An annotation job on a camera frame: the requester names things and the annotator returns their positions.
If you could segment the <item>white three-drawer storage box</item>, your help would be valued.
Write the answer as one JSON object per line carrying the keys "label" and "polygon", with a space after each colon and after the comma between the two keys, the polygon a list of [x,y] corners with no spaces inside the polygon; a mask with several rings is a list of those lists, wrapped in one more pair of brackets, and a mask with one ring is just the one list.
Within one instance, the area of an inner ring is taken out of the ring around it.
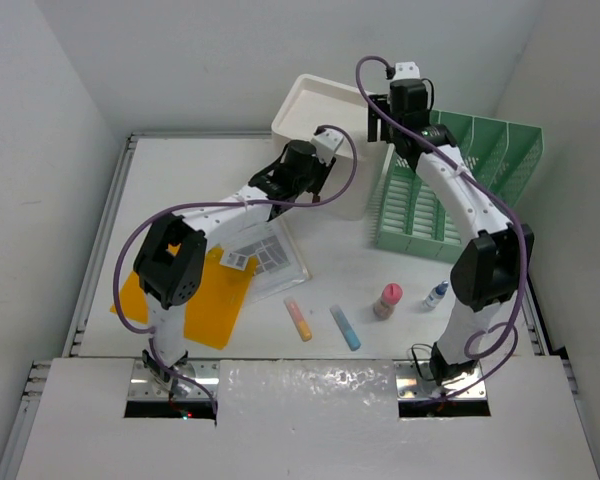
{"label": "white three-drawer storage box", "polygon": [[358,89],[303,74],[293,83],[272,121],[274,150],[280,152],[290,140],[310,140],[320,125],[335,125],[349,134],[336,152],[336,163],[321,197],[335,195],[347,180],[352,181],[325,210],[345,220],[360,220],[379,183],[389,145],[367,141],[367,103]]}

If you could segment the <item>pink-capped small bottle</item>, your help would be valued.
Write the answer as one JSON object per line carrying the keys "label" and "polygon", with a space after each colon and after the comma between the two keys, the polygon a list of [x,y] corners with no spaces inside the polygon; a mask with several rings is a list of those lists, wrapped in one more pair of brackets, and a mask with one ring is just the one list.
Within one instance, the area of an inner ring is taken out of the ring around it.
{"label": "pink-capped small bottle", "polygon": [[374,314],[381,320],[390,318],[402,296],[403,290],[397,283],[387,284],[373,304]]}

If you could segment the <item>orange pink highlighter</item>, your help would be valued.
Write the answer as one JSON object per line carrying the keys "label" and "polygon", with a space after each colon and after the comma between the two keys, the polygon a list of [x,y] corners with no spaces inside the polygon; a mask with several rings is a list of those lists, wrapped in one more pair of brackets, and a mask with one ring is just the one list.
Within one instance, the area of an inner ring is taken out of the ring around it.
{"label": "orange pink highlighter", "polygon": [[302,314],[296,300],[289,296],[284,299],[284,305],[291,317],[291,320],[303,342],[308,342],[312,339],[311,329]]}

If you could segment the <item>blue highlighter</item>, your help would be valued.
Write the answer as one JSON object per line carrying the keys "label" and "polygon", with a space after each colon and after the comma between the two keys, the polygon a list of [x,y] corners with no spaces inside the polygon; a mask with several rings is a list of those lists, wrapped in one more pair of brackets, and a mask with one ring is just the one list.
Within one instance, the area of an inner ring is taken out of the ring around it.
{"label": "blue highlighter", "polygon": [[361,342],[341,307],[338,305],[331,306],[330,313],[349,349],[351,351],[359,350]]}

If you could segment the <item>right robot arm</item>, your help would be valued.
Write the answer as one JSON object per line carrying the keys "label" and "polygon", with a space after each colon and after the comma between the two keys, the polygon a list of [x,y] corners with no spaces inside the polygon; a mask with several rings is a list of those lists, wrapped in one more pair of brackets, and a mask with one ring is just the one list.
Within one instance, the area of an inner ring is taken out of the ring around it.
{"label": "right robot arm", "polygon": [[475,179],[449,129],[431,122],[424,80],[394,76],[387,94],[368,101],[369,141],[393,145],[460,236],[450,273],[456,302],[429,360],[433,381],[442,384],[473,370],[513,334],[534,234]]}

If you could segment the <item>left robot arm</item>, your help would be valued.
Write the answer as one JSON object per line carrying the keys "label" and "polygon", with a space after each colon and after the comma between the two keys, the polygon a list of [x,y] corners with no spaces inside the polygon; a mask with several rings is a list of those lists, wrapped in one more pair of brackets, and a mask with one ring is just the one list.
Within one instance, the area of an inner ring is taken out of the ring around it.
{"label": "left robot arm", "polygon": [[143,362],[163,383],[170,384],[171,369],[186,358],[184,305],[202,282],[209,250],[241,231],[276,219],[293,207],[304,193],[320,192],[335,162],[343,136],[326,129],[311,140],[291,140],[273,163],[217,206],[189,207],[155,220],[134,261],[141,290],[148,301],[153,329]]}

